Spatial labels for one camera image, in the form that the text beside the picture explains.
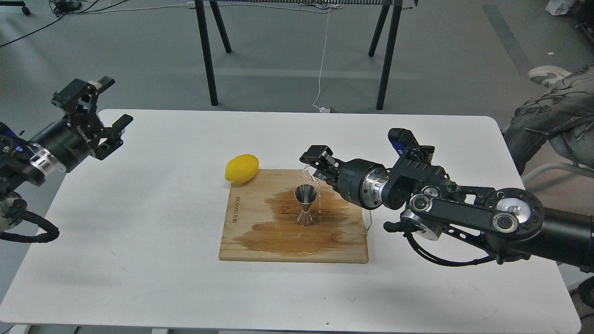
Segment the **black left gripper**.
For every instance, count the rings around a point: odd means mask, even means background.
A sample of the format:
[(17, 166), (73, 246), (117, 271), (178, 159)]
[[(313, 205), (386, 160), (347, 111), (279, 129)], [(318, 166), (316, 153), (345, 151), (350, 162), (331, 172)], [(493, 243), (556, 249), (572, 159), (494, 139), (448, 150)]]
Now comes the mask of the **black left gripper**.
[(62, 109), (65, 116), (30, 139), (34, 150), (31, 165), (42, 173), (55, 169), (70, 173), (89, 156), (102, 161), (119, 149), (132, 116), (123, 114), (106, 128), (97, 115), (98, 96), (113, 84), (115, 80), (110, 77), (97, 82), (74, 79), (60, 92), (53, 93), (51, 103)]

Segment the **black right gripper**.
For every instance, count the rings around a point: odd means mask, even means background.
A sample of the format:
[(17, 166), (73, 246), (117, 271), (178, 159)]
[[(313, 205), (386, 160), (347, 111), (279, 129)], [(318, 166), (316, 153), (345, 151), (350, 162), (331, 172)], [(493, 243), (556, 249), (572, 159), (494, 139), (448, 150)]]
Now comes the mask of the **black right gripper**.
[(382, 164), (363, 159), (341, 161), (332, 156), (329, 146), (312, 145), (299, 161), (317, 171), (318, 179), (333, 186), (342, 199), (367, 210), (382, 205), (381, 192), (388, 180), (388, 169)]

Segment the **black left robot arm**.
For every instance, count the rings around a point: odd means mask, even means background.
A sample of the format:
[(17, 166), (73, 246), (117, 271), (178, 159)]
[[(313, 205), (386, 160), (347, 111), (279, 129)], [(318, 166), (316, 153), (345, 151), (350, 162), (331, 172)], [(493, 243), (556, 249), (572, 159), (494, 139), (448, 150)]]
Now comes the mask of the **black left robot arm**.
[(1, 239), (17, 243), (48, 243), (59, 236), (59, 229), (31, 212), (16, 190), (28, 182), (41, 186), (46, 177), (59, 169), (70, 173), (88, 157), (100, 161), (123, 145), (125, 127), (132, 116), (123, 115), (106, 127), (97, 114), (97, 100), (114, 84), (105, 76), (97, 82), (74, 79), (55, 92), (51, 103), (64, 116), (29, 140), (1, 125), (0, 205)]

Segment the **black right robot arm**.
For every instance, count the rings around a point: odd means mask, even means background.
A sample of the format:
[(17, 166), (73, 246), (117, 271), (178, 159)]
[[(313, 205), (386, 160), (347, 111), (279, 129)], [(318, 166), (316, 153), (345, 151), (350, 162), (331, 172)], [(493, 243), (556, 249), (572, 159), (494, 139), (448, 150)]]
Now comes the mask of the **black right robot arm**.
[[(354, 205), (401, 211), (400, 220), (385, 222), (384, 230), (403, 233), (412, 249), (432, 263), (461, 267), (538, 256), (593, 271), (592, 217), (546, 208), (524, 189), (459, 186), (443, 167), (432, 165), (435, 148), (420, 145), (410, 130), (393, 128), (387, 136), (399, 155), (391, 168), (362, 159), (341, 161), (323, 145), (310, 146), (300, 161)], [(415, 233), (430, 240), (445, 233), (486, 256), (445, 260), (423, 249)]]

